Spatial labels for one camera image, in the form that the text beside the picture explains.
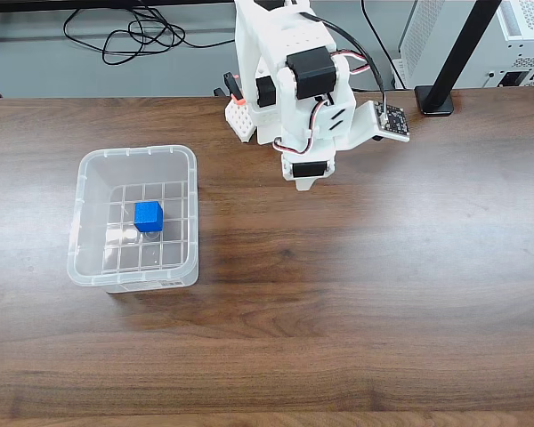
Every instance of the plastic container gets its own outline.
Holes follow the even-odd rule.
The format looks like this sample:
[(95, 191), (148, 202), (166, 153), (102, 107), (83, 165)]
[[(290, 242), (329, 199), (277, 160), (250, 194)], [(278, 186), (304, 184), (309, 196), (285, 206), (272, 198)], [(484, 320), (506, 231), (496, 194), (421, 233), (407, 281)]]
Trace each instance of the plastic container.
[[(81, 160), (68, 274), (109, 293), (189, 286), (198, 279), (194, 153), (181, 145), (102, 149)], [(157, 200), (164, 229), (134, 227), (134, 203)]]

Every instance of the blue cube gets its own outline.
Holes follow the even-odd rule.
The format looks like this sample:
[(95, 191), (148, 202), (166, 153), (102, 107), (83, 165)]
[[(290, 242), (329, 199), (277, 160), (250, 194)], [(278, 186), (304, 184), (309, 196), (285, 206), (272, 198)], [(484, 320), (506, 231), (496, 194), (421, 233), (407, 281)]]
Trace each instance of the blue cube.
[(141, 233), (162, 231), (164, 213), (159, 202), (138, 202), (134, 204), (134, 226)]

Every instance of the black pole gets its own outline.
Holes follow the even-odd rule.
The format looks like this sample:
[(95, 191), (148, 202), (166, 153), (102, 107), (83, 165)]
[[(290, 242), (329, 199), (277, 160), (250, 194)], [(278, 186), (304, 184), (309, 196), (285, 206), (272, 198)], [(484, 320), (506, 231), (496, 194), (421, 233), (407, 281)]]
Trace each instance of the black pole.
[(453, 112), (451, 90), (471, 58), (502, 0), (476, 0), (433, 86), (416, 86), (417, 105), (427, 116)]

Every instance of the wood grain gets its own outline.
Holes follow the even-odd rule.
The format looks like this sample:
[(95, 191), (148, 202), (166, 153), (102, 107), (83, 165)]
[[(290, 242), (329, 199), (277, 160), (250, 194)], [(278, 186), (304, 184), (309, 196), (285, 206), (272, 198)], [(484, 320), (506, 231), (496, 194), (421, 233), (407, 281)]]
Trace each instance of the wood grain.
[[(390, 98), (411, 142), (339, 153), (308, 193), (270, 147), (236, 141), (223, 99), (0, 100), (0, 417), (534, 411), (534, 88), (457, 92), (436, 119)], [(71, 284), (80, 159), (171, 143), (198, 157), (198, 283)], [(431, 424), (412, 416), (399, 425)], [(516, 415), (443, 416), (431, 425)]]
[(534, 427), (525, 412), (278, 412), (0, 420), (0, 427)]

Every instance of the cable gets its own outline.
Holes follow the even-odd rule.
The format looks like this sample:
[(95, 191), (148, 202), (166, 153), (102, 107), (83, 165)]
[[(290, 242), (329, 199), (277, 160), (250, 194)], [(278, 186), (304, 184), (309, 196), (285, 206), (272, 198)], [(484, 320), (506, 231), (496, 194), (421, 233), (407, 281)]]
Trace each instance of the cable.
[(355, 69), (351, 69), (350, 70), (350, 74), (353, 75), (353, 76), (355, 76), (357, 74), (360, 74), (360, 73), (363, 73), (364, 71), (368, 71), (369, 70), (369, 65), (366, 62), (366, 58), (364, 58), (362, 55), (360, 55), (357, 52), (348, 51), (348, 50), (340, 50), (340, 51), (334, 51), (334, 52), (330, 53), (330, 56), (337, 56), (337, 55), (342, 55), (342, 56), (346, 56), (346, 57), (349, 57), (349, 58), (354, 58), (356, 60), (360, 60), (360, 61), (364, 62), (364, 64), (361, 65), (360, 67), (357, 67)]
[(318, 16), (311, 15), (307, 12), (300, 12), (302, 16), (304, 16), (307, 20), (312, 20), (314, 22), (322, 22), (327, 28), (332, 29), (334, 32), (339, 34), (340, 36), (344, 37), (346, 40), (348, 40), (356, 49), (358, 49), (358, 52), (361, 56), (363, 56), (370, 69), (372, 70), (372, 74), (374, 74), (374, 79), (376, 80), (377, 87), (379, 88), (380, 92), (382, 93), (382, 102), (384, 103), (384, 113), (382, 113), (381, 116), (381, 122), (382, 124), (387, 123), (388, 116), (386, 114), (386, 102), (385, 102), (385, 89), (384, 89), (384, 80), (382, 80), (382, 75), (380, 75), (380, 70), (377, 69), (376, 63), (372, 59), (370, 55), (368, 55), (368, 52), (366, 52), (366, 49), (356, 40), (353, 36), (351, 36), (347, 31), (343, 30), (342, 28), (338, 27), (336, 24), (333, 24), (329, 20), (323, 20), (322, 18), (319, 18)]
[(388, 53), (388, 51), (385, 49), (385, 46), (382, 43), (382, 39), (377, 34), (377, 31), (374, 28), (374, 25), (372, 25), (372, 21), (370, 20), (370, 18), (368, 16), (368, 13), (366, 12), (366, 3), (365, 3), (365, 1), (364, 0), (360, 0), (360, 4), (362, 6), (362, 13), (364, 14), (364, 18), (366, 18), (366, 22), (368, 23), (368, 25), (370, 26), (370, 29), (374, 33), (374, 36), (376, 37), (377, 42), (380, 44), (380, 47), (382, 48), (382, 51), (384, 51), (384, 53), (385, 53), (385, 56), (387, 56), (388, 61), (390, 61), (390, 65), (392, 66), (393, 72), (395, 73), (395, 75), (400, 80), (401, 87), (403, 87), (404, 89), (407, 89), (406, 85), (403, 83), (403, 80), (401, 79), (400, 73), (398, 73), (398, 69), (395, 67), (395, 65), (393, 65), (393, 60), (392, 60), (392, 57), (390, 56), (390, 53)]
[[(186, 40), (186, 30), (184, 28), (168, 22), (158, 9), (147, 6), (143, 0), (138, 0), (138, 2), (140, 4), (139, 6), (123, 9), (133, 15), (133, 20), (128, 23), (126, 29), (115, 29), (111, 31), (105, 38), (103, 47), (79, 40), (69, 34), (68, 25), (79, 13), (81, 13), (81, 9), (73, 11), (65, 20), (63, 23), (63, 34), (67, 39), (74, 43), (81, 44), (88, 49), (100, 52), (102, 61), (107, 65), (121, 65), (137, 57), (168, 52), (180, 44), (186, 44), (194, 49), (206, 49), (233, 43), (235, 41), (225, 40), (212, 44), (190, 43)], [(113, 37), (117, 35), (129, 36), (139, 45), (138, 49), (131, 51), (110, 50), (109, 43), (113, 40)], [(154, 46), (156, 49), (152, 48), (147, 50), (148, 46)], [(111, 61), (108, 60), (109, 56), (124, 56), (125, 58), (122, 60)]]
[(311, 136), (306, 142), (306, 147), (303, 151), (299, 151), (298, 149), (291, 149), (290, 147), (285, 147), (283, 145), (279, 144), (280, 138), (275, 138), (275, 141), (273, 141), (273, 148), (277, 151), (281, 152), (289, 152), (294, 153), (298, 155), (306, 154), (311, 149), (312, 145), (312, 134), (314, 132), (314, 125), (316, 124), (317, 114), (319, 113), (319, 110), (322, 108), (323, 105), (328, 105), (329, 100), (321, 100), (316, 103), (314, 108), (311, 111), (311, 117), (309, 118), (309, 130), (311, 131)]

